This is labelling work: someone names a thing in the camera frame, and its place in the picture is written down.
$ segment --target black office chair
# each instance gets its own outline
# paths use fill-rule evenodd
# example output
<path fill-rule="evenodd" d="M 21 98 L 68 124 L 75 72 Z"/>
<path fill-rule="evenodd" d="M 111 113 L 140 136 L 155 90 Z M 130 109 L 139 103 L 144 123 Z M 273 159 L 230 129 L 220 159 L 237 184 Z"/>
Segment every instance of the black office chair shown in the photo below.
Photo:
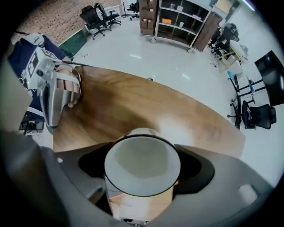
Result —
<path fill-rule="evenodd" d="M 97 29 L 98 31 L 93 35 L 93 40 L 95 39 L 95 36 L 99 33 L 101 33 L 103 36 L 103 31 L 111 30 L 110 28 L 106 28 L 107 20 L 101 20 L 96 12 L 96 9 L 93 7 L 86 6 L 82 9 L 82 13 L 80 14 L 80 17 L 86 22 L 86 28 L 91 33 L 92 29 Z"/>
<path fill-rule="evenodd" d="M 243 101 L 241 113 L 232 103 L 231 105 L 234 107 L 236 115 L 228 115 L 227 117 L 239 118 L 239 123 L 241 123 L 241 119 L 243 119 L 245 129 L 256 129 L 256 127 L 270 129 L 271 125 L 276 123 L 275 108 L 271 107 L 269 104 L 259 107 L 249 107 L 250 102 L 254 102 L 254 100 L 249 102 Z"/>
<path fill-rule="evenodd" d="M 216 53 L 219 56 L 222 56 L 221 50 L 224 50 L 225 53 L 229 53 L 231 50 L 230 40 L 238 42 L 240 40 L 238 36 L 239 33 L 234 26 L 225 27 L 222 35 L 218 36 L 216 39 L 212 40 L 212 42 L 208 44 L 209 47 L 213 49 L 211 53 Z"/>
<path fill-rule="evenodd" d="M 135 17 L 140 18 L 140 16 L 138 15 L 138 13 L 139 13 L 139 0 L 136 0 L 136 3 L 131 3 L 129 5 L 129 9 L 127 9 L 127 10 L 133 11 L 135 13 L 134 16 L 130 17 L 130 20 L 132 20 L 132 18 L 135 18 Z"/>
<path fill-rule="evenodd" d="M 113 14 L 113 12 L 115 12 L 116 10 L 109 11 L 110 15 L 108 16 L 105 9 L 103 8 L 103 6 L 99 2 L 97 2 L 95 4 L 94 8 L 95 9 L 98 8 L 100 10 L 100 12 L 102 13 L 102 16 L 103 16 L 103 20 L 109 21 L 107 25 L 110 26 L 110 31 L 111 31 L 112 25 L 114 25 L 116 23 L 121 25 L 121 21 L 116 21 L 116 18 L 119 17 L 119 14 L 118 13 Z"/>

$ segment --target cardboard box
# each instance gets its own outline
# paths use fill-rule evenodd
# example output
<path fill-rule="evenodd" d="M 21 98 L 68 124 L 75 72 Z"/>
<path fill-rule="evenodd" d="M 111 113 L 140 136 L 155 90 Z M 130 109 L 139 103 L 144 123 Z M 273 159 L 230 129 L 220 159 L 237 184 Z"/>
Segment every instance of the cardboard box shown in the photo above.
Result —
<path fill-rule="evenodd" d="M 153 21 L 148 22 L 148 28 L 149 29 L 154 29 L 154 22 Z"/>
<path fill-rule="evenodd" d="M 165 18 L 162 18 L 162 23 L 168 23 L 168 24 L 172 24 L 172 20 L 170 20 L 170 19 L 165 19 Z"/>
<path fill-rule="evenodd" d="M 139 8 L 142 9 L 148 9 L 148 1 L 147 0 L 140 0 L 139 1 Z"/>
<path fill-rule="evenodd" d="M 150 10 L 147 12 L 147 19 L 149 19 L 149 20 L 155 20 L 156 19 L 156 12 L 155 11 L 153 11 L 153 12 L 150 12 Z"/>
<path fill-rule="evenodd" d="M 153 0 L 153 1 L 149 1 L 148 2 L 148 8 L 149 9 L 154 9 L 154 11 L 157 10 L 157 1 L 156 0 Z"/>
<path fill-rule="evenodd" d="M 153 35 L 154 34 L 154 29 L 149 29 L 149 28 L 140 28 L 141 34 L 144 35 Z"/>
<path fill-rule="evenodd" d="M 148 22 L 147 21 L 140 21 L 140 27 L 141 28 L 148 28 Z"/>

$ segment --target shelf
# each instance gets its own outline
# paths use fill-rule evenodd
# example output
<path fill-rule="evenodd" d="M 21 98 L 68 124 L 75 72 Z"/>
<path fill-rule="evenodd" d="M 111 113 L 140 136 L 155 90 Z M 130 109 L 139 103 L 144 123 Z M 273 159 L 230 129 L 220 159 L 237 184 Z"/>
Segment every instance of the shelf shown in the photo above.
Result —
<path fill-rule="evenodd" d="M 181 43 L 185 47 L 190 47 L 189 43 L 185 39 L 177 37 L 177 36 L 170 37 L 170 34 L 167 34 L 165 32 L 159 31 L 157 34 L 157 38 L 164 39 L 165 41 L 169 41 L 172 43 Z"/>
<path fill-rule="evenodd" d="M 200 20 L 200 19 L 198 19 L 198 18 L 196 18 L 196 17 L 194 17 L 194 16 L 192 16 L 192 15 L 186 13 L 186 12 L 178 11 L 178 10 L 176 10 L 176 9 L 171 9 L 171 8 L 167 8 L 167 7 L 161 7 L 161 9 L 165 9 L 165 10 L 170 10 L 170 11 L 173 11 L 173 12 L 181 13 L 181 14 L 183 14 L 183 15 L 186 15 L 186 16 L 189 16 L 189 17 L 191 17 L 191 18 L 194 18 L 195 20 L 198 20 L 198 21 L 200 21 L 200 22 L 203 22 L 203 20 Z"/>
<path fill-rule="evenodd" d="M 159 24 L 160 24 L 160 25 L 169 26 L 169 27 L 174 27 L 174 28 L 177 28 L 177 29 L 181 29 L 181 30 L 183 30 L 183 31 L 187 31 L 187 32 L 189 32 L 189 33 L 191 33 L 191 34 L 193 34 L 193 35 L 196 35 L 196 33 L 195 33 L 194 31 L 192 31 L 192 30 L 189 30 L 189 28 L 188 28 L 188 29 L 185 29 L 185 28 L 183 28 L 183 27 L 179 27 L 179 26 L 176 26 L 176 25 L 168 24 L 168 23 L 162 23 L 162 22 L 159 22 Z"/>
<path fill-rule="evenodd" d="M 196 4 L 208 11 L 212 10 L 212 7 L 209 6 L 211 0 L 186 0 L 186 1 L 192 2 L 193 4 Z"/>

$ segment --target wooden desk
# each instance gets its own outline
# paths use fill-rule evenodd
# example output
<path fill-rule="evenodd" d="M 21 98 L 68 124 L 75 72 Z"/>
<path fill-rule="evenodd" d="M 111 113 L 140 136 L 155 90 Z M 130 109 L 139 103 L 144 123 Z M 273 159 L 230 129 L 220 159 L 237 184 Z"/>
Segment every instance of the wooden desk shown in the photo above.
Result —
<path fill-rule="evenodd" d="M 221 115 L 176 90 L 127 73 L 78 67 L 82 98 L 65 108 L 54 131 L 54 151 L 110 142 L 147 127 L 172 143 L 240 157 L 245 137 Z M 122 194 L 110 201 L 123 218 L 152 220 L 172 201 L 172 191 L 152 197 Z"/>
<path fill-rule="evenodd" d="M 221 57 L 217 57 L 217 58 L 221 59 L 222 62 L 225 64 L 225 69 L 223 71 L 226 71 L 227 69 L 229 69 L 235 63 L 235 61 L 240 61 L 242 64 L 248 62 L 248 59 L 246 57 L 246 53 L 241 48 L 241 45 L 238 42 L 231 40 L 230 41 L 230 47 L 232 49 L 231 52 L 229 52 L 225 55 L 222 55 Z M 224 57 L 227 56 L 227 55 L 231 55 L 233 53 L 235 53 L 235 59 L 231 63 L 228 63 L 228 61 Z"/>

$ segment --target black monitor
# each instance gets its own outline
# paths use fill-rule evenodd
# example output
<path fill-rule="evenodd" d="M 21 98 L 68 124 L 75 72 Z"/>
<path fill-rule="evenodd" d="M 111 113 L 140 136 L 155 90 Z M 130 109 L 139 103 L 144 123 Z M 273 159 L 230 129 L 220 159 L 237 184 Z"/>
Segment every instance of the black monitor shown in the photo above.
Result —
<path fill-rule="evenodd" d="M 284 67 L 273 51 L 255 62 L 265 84 L 271 106 L 284 103 Z"/>

